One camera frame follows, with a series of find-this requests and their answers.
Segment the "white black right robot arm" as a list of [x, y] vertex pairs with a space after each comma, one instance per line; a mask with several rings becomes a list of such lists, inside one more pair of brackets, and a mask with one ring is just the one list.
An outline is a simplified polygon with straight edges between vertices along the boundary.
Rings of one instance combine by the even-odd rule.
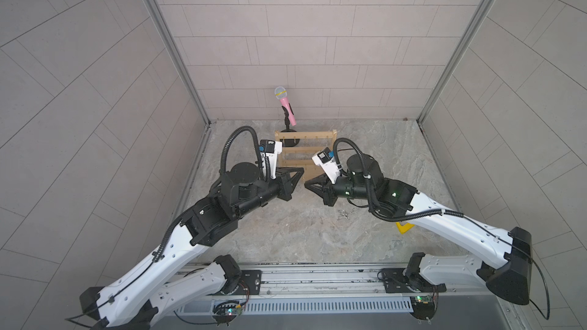
[[385, 177], [378, 162], [345, 137], [317, 152], [312, 160], [323, 174], [308, 180], [305, 187], [325, 205], [334, 206], [342, 197], [350, 204], [366, 200], [365, 208], [374, 217], [390, 223], [410, 222], [469, 252], [452, 257], [417, 252], [402, 274], [380, 272], [381, 281], [414, 291], [415, 319], [431, 321], [446, 284], [486, 287], [498, 298], [520, 306], [533, 302], [531, 276], [539, 266], [533, 259], [530, 232], [521, 227], [507, 231], [479, 222], [408, 183]]

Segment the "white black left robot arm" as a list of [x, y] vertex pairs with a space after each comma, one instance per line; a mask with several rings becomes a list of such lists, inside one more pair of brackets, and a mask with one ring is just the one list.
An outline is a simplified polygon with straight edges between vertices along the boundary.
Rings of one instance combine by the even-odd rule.
[[[237, 163], [226, 169], [234, 140], [252, 136], [256, 163]], [[301, 167], [279, 167], [282, 143], [258, 140], [251, 126], [237, 128], [223, 147], [220, 176], [208, 194], [181, 213], [161, 243], [133, 269], [106, 287], [90, 287], [80, 295], [83, 315], [95, 320], [94, 329], [150, 329], [173, 310], [197, 297], [230, 294], [242, 272], [229, 255], [179, 280], [173, 276], [192, 260], [238, 228], [245, 215], [271, 200], [289, 201], [304, 174]]]

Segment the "aluminium corner frame post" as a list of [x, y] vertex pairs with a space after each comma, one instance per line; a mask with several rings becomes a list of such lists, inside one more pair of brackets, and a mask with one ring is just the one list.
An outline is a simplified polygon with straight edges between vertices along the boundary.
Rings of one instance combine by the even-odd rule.
[[458, 42], [454, 52], [452, 53], [451, 57], [449, 58], [448, 63], [446, 64], [443, 73], [441, 74], [440, 78], [437, 81], [429, 99], [426, 101], [425, 106], [420, 113], [417, 124], [420, 127], [423, 127], [424, 122], [430, 115], [434, 105], [436, 105], [440, 95], [448, 82], [450, 81], [451, 76], [453, 75], [454, 71], [458, 67], [459, 63], [463, 59], [466, 51], [469, 49], [472, 40], [475, 38], [475, 35], [479, 31], [480, 27], [482, 26], [483, 21], [488, 16], [493, 4], [496, 0], [481, 0], [477, 9], [475, 10], [466, 30], [461, 36], [460, 41]]
[[177, 70], [180, 78], [182, 79], [184, 85], [186, 86], [188, 93], [190, 94], [192, 100], [195, 102], [198, 112], [200, 113], [205, 128], [209, 129], [211, 125], [211, 120], [206, 113], [206, 110], [203, 106], [202, 100], [197, 94], [197, 90], [194, 86], [194, 82], [192, 81], [185, 63], [181, 57], [179, 48], [170, 32], [168, 24], [166, 23], [163, 13], [157, 0], [143, 0], [145, 6], [151, 15], [151, 19], [154, 22], [154, 26], [157, 29], [166, 49], [168, 50], [169, 56], [171, 58], [172, 63], [174, 64], [175, 69]]

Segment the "aluminium corner frame post right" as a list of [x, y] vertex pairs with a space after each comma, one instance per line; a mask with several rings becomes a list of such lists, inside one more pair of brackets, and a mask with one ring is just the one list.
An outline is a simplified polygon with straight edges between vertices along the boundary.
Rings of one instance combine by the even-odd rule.
[[454, 71], [458, 67], [459, 63], [463, 59], [466, 51], [469, 49], [472, 40], [475, 38], [475, 35], [479, 31], [480, 27], [482, 26], [483, 21], [488, 16], [493, 4], [496, 0], [481, 0], [477, 9], [475, 10], [466, 30], [461, 36], [460, 41], [458, 42], [454, 52], [452, 53], [451, 57], [449, 58], [448, 63], [446, 64], [443, 73], [441, 74], [440, 78], [437, 81], [429, 99], [426, 101], [425, 106], [420, 113], [417, 124], [420, 127], [423, 127], [424, 122], [430, 115], [434, 105], [436, 105], [440, 95], [448, 82], [450, 81], [451, 76], [453, 75]]

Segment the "wooden jewelry display stand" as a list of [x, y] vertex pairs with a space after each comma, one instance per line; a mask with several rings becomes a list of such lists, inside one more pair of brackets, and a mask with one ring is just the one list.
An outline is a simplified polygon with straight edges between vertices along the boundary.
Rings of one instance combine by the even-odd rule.
[[283, 150], [278, 156], [280, 167], [302, 167], [304, 175], [302, 180], [306, 182], [323, 173], [321, 167], [316, 166], [312, 157], [325, 148], [332, 149], [338, 132], [332, 131], [302, 131], [285, 132], [276, 131], [276, 141], [283, 143]]

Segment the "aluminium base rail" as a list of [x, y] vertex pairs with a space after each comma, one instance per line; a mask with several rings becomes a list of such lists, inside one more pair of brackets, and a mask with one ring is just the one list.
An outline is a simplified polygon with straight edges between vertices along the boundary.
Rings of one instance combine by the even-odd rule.
[[244, 303], [246, 316], [408, 313], [426, 322], [459, 304], [465, 305], [463, 315], [501, 313], [500, 300], [483, 285], [411, 290], [401, 279], [401, 264], [243, 264], [241, 269], [242, 283], [231, 296], [200, 297], [175, 313], [197, 321], [218, 315], [230, 300]]

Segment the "pink toy microphone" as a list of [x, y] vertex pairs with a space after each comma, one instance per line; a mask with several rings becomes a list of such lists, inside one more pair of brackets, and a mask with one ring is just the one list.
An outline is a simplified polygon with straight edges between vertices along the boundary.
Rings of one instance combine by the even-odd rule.
[[281, 107], [284, 110], [286, 125], [287, 126], [292, 126], [292, 125], [295, 126], [297, 124], [297, 122], [296, 122], [294, 113], [292, 111], [292, 108], [290, 106], [289, 99], [287, 97], [287, 90], [282, 86], [278, 86], [275, 89], [275, 96], [276, 96], [277, 100], [281, 103]]

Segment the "black microphone stand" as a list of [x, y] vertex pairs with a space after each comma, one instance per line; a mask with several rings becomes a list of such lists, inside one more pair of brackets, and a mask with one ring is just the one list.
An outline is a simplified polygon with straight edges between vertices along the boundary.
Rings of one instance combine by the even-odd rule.
[[[295, 132], [295, 130], [290, 128], [290, 113], [289, 113], [288, 109], [284, 106], [282, 107], [282, 109], [284, 111], [284, 124], [285, 124], [285, 129], [282, 131], [282, 133]], [[293, 147], [296, 147], [299, 145], [300, 140], [299, 139], [282, 139], [281, 142], [284, 147], [293, 148]]]

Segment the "aluminium corner frame post left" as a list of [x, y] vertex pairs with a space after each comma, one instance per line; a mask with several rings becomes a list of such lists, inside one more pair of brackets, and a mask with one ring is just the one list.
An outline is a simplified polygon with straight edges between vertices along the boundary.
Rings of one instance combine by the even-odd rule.
[[168, 24], [166, 23], [163, 13], [157, 0], [143, 0], [145, 6], [151, 15], [151, 19], [154, 22], [154, 26], [157, 29], [166, 49], [168, 50], [169, 56], [171, 58], [172, 63], [174, 64], [175, 69], [177, 70], [180, 78], [182, 79], [184, 85], [186, 86], [188, 93], [190, 94], [192, 100], [195, 102], [198, 112], [200, 113], [205, 128], [209, 129], [211, 125], [211, 120], [206, 113], [206, 110], [203, 106], [202, 100], [197, 94], [197, 90], [194, 86], [194, 82], [192, 81], [185, 63], [181, 57], [179, 48], [170, 32]]

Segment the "yellow plastic triangle piece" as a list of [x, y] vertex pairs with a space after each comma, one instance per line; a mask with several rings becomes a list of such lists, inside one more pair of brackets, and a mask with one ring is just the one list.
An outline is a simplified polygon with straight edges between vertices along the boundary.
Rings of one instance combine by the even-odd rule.
[[399, 232], [404, 235], [405, 233], [407, 233], [409, 230], [411, 230], [414, 227], [414, 224], [405, 222], [397, 222], [396, 223], [397, 229], [399, 230]]

